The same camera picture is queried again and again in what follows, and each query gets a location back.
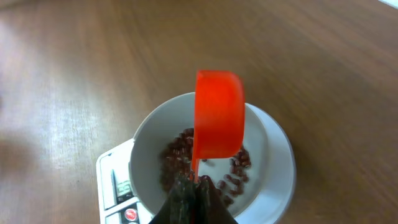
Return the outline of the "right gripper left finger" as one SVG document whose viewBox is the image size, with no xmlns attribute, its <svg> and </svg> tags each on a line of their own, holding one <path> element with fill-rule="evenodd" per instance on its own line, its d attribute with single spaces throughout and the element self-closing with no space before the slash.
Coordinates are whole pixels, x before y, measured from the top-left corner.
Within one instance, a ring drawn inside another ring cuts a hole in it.
<svg viewBox="0 0 398 224">
<path fill-rule="evenodd" d="M 191 224 L 196 185 L 187 177 L 175 179 L 167 200 L 149 224 Z"/>
</svg>

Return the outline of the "orange plastic measuring scoop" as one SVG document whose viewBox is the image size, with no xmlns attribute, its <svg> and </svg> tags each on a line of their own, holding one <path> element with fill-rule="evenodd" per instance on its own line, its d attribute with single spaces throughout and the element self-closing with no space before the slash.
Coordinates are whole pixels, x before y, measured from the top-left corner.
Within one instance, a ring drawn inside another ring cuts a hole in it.
<svg viewBox="0 0 398 224">
<path fill-rule="evenodd" d="M 199 70 L 195 86 L 192 170 L 202 159 L 238 153 L 244 137 L 245 98 L 239 77 L 226 70 Z"/>
</svg>

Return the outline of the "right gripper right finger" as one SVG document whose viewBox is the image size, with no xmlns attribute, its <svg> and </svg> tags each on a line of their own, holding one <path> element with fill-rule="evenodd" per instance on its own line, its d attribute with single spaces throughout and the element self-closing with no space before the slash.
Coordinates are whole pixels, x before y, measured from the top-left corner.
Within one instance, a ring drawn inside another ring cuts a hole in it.
<svg viewBox="0 0 398 224">
<path fill-rule="evenodd" d="M 195 194 L 195 224 L 238 224 L 223 204 L 209 176 L 200 177 Z"/>
</svg>

